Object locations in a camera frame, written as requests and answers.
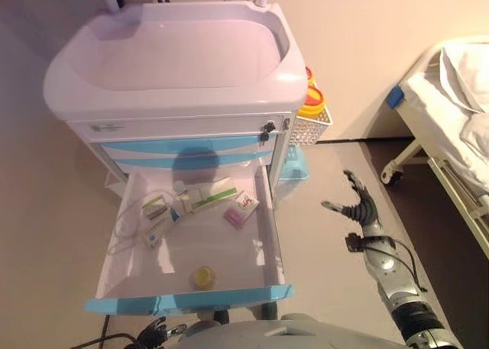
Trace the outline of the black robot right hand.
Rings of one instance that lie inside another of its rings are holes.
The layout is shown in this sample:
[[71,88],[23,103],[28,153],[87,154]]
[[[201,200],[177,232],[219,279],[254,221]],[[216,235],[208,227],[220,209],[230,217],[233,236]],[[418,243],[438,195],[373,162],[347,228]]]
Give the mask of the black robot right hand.
[[362,228],[378,223],[377,206],[366,185],[350,170],[343,170],[343,174],[351,183],[359,202],[355,205],[342,205],[325,200],[321,202],[321,206],[359,223]]

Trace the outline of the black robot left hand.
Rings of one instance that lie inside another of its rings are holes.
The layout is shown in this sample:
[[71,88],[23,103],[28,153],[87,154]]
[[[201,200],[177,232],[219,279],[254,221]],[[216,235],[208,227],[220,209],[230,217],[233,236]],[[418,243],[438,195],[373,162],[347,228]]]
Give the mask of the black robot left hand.
[[167,318],[159,317],[148,324],[137,336],[137,341],[145,348],[158,348],[169,338],[182,335],[188,328],[186,323],[167,326]]

